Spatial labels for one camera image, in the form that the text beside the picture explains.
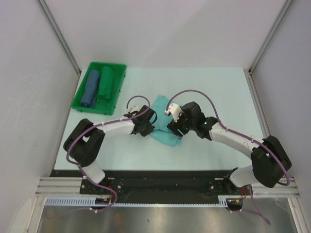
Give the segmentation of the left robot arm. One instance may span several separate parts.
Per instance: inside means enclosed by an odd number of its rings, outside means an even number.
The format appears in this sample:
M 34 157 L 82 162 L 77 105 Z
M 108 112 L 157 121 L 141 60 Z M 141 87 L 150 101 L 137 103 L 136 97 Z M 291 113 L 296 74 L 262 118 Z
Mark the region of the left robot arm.
M 95 193 L 102 194 L 107 190 L 107 181 L 96 159 L 104 139 L 131 134 L 145 137 L 153 132 L 156 120 L 156 112 L 146 105 L 135 106 L 112 121 L 95 124 L 87 118 L 82 119 L 63 144 L 66 159 L 91 180 L 90 188 Z

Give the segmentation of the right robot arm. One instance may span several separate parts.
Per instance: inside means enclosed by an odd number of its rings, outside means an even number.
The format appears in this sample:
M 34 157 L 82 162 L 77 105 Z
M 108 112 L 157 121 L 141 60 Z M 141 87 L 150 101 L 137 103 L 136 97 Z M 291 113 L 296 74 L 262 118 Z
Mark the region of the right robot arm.
M 224 177 L 224 189 L 230 195 L 235 195 L 242 187 L 254 183 L 273 188 L 292 167 L 276 137 L 253 137 L 225 127 L 217 118 L 206 117 L 195 102 L 184 106 L 171 103 L 165 114 L 173 117 L 167 127 L 178 138 L 194 131 L 200 138 L 225 144 L 251 160 L 251 165 L 234 168 Z

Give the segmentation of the teal t shirt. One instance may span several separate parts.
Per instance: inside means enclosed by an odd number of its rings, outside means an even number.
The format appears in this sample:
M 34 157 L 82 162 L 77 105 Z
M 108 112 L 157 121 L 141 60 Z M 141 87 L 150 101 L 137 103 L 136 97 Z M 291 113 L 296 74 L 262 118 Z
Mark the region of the teal t shirt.
M 155 111 L 157 119 L 152 124 L 154 130 L 151 132 L 151 137 L 170 147 L 176 147 L 181 143 L 181 140 L 167 128 L 167 125 L 173 120 L 172 116 L 165 114 L 165 110 L 169 99 L 166 96 L 158 95 L 151 105 L 151 109 Z

